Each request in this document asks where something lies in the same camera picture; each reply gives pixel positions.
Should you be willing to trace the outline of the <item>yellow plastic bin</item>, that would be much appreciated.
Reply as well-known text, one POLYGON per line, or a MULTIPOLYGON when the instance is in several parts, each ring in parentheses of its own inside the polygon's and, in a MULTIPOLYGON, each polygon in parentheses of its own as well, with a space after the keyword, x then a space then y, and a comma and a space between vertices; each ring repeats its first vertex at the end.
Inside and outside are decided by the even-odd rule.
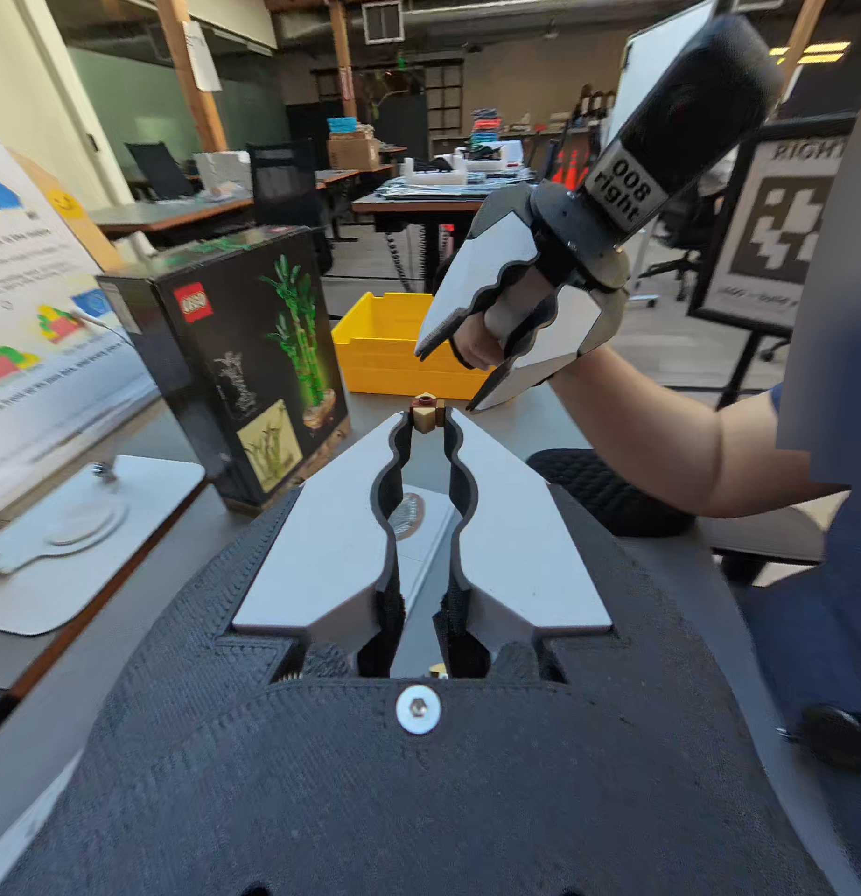
POLYGON ((461 366, 481 371, 462 365, 447 342, 424 361, 415 355, 431 301, 427 294, 364 294, 332 331, 340 366, 402 368, 420 363, 436 370, 456 370, 461 366))
POLYGON ((471 399, 481 388, 485 375, 467 372, 406 375, 404 377, 351 376, 345 379, 347 389, 352 393, 387 394, 415 396, 431 393, 439 399, 471 399))
POLYGON ((476 375, 480 375, 481 371, 469 370, 459 366, 457 369, 434 369, 428 367, 427 364, 416 364, 410 367, 402 367, 402 368, 394 368, 394 367, 367 367, 367 366, 359 366, 359 365, 342 365, 341 366, 343 379, 345 381, 346 378, 351 376, 383 376, 383 377, 404 377, 406 375, 417 375, 421 374, 441 374, 441 373, 453 373, 463 375, 467 372, 476 372, 476 375))

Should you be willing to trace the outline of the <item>black framed marker sign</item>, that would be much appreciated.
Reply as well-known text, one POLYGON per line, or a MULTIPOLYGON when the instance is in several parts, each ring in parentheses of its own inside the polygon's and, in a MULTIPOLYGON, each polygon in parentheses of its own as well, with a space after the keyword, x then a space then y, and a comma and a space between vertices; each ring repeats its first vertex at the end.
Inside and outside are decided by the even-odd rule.
POLYGON ((823 212, 856 113, 762 126, 738 149, 687 314, 748 333, 717 409, 743 395, 761 341, 790 344, 823 212))

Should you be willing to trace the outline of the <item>paper sheet on post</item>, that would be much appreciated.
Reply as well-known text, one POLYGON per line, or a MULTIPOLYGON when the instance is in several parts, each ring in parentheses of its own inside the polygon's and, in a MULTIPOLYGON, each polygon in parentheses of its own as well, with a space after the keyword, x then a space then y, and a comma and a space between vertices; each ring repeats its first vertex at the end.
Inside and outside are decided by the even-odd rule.
POLYGON ((200 23, 194 20, 183 21, 182 28, 196 88, 202 93, 210 94, 222 91, 223 85, 200 23))

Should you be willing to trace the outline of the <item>white stand base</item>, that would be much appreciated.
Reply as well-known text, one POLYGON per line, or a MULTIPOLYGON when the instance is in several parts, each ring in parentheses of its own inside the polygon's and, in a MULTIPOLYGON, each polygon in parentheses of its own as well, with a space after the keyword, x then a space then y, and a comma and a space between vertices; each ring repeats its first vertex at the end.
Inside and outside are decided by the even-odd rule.
POLYGON ((0 530, 0 632, 63 627, 204 483, 200 464, 129 455, 72 476, 0 530))

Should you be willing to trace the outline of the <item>black toy set box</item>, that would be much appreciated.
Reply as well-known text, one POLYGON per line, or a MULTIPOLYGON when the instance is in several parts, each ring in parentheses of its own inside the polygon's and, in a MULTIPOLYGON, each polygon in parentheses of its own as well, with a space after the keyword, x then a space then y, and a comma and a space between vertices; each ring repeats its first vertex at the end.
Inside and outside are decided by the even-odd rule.
POLYGON ((245 230, 97 281, 229 508, 258 514, 349 433, 311 230, 245 230))

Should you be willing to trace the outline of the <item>black mesh office chair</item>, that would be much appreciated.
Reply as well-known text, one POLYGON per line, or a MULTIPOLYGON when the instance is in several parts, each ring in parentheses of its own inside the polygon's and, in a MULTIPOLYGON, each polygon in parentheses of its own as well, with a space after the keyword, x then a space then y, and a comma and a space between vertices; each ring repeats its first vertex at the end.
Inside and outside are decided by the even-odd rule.
POLYGON ((257 225, 308 228, 320 273, 328 274, 334 263, 327 236, 330 216, 317 187, 312 140, 248 143, 246 151, 257 225))

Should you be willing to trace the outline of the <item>person's right forearm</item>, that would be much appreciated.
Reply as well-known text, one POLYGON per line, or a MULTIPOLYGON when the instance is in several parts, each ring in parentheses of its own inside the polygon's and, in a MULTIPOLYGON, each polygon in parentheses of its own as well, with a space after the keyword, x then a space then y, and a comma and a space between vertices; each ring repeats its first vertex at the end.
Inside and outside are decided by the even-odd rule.
POLYGON ((850 490, 812 479, 808 453, 777 447, 770 392, 711 409, 655 383, 607 346, 548 383, 604 463, 687 514, 743 518, 850 490))

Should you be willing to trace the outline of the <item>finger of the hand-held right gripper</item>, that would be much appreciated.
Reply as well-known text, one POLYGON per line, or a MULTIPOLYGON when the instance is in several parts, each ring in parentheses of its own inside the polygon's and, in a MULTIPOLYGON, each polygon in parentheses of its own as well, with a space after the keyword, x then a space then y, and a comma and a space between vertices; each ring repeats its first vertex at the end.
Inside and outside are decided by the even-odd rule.
POLYGON ((628 294, 570 284, 543 299, 505 342, 504 362, 470 400, 483 412, 536 387, 608 342, 622 322, 628 294))
POLYGON ((539 258, 533 234, 532 184, 499 188, 481 204, 468 236, 436 289, 414 349, 424 360, 470 315, 490 307, 511 272, 539 258))

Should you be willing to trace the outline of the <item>white foam block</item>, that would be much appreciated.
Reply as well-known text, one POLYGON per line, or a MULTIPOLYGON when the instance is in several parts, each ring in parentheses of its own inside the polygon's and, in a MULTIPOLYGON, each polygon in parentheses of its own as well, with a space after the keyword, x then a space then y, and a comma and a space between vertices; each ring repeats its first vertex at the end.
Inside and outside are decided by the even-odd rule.
POLYGON ((430 161, 406 157, 399 168, 399 176, 410 185, 463 186, 468 182, 464 158, 436 156, 430 161))

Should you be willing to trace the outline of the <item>person's right hand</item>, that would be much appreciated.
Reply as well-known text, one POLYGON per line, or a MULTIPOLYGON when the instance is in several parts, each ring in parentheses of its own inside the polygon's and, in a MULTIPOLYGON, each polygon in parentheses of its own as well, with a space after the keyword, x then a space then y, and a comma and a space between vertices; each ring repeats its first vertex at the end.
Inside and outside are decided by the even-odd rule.
POLYGON ((488 372, 504 362, 503 349, 487 328, 482 312, 467 316, 449 342, 459 362, 471 369, 488 372))

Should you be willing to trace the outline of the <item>white air vent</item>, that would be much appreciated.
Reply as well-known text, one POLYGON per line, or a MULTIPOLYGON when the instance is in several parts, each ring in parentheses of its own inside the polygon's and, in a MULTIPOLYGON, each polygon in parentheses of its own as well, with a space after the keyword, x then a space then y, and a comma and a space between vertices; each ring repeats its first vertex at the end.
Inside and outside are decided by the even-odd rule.
POLYGON ((364 40, 367 46, 402 43, 404 21, 402 1, 375 1, 361 6, 364 40))

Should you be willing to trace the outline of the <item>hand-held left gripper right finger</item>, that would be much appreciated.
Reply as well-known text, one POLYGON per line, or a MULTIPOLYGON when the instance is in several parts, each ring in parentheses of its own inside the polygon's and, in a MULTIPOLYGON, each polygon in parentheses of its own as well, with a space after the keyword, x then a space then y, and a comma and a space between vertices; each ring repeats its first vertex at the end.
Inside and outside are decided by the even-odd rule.
POLYGON ((448 497, 459 514, 437 639, 450 678, 484 678, 510 644, 611 633, 613 621, 548 482, 447 409, 448 497))

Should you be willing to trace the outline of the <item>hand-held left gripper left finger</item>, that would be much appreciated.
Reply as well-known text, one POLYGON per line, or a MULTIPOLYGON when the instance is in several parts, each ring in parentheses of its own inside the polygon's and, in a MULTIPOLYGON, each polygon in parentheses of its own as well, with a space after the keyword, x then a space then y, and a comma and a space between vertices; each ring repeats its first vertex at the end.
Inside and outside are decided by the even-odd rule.
POLYGON ((396 413, 305 482, 235 632, 335 644, 361 677, 389 677, 405 621, 390 517, 411 446, 412 416, 396 413))

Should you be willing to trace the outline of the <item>dark office chair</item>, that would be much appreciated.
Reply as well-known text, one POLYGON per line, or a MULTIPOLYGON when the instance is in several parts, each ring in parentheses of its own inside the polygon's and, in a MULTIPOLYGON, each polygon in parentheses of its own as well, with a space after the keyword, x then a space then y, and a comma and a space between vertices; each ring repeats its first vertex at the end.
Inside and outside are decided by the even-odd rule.
POLYGON ((700 272, 701 258, 712 239, 715 220, 714 200, 701 196, 694 181, 668 201, 654 231, 657 241, 664 247, 681 250, 683 255, 677 260, 650 265, 640 274, 639 280, 674 273, 679 282, 676 299, 686 300, 686 276, 700 272))

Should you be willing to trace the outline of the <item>cardboard box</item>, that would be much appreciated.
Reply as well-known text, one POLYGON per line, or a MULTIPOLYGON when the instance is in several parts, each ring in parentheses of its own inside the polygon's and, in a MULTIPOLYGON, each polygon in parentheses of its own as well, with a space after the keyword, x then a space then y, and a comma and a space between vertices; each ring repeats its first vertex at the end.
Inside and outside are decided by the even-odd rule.
POLYGON ((326 143, 329 167, 334 170, 376 171, 382 165, 381 142, 375 137, 334 138, 326 143))

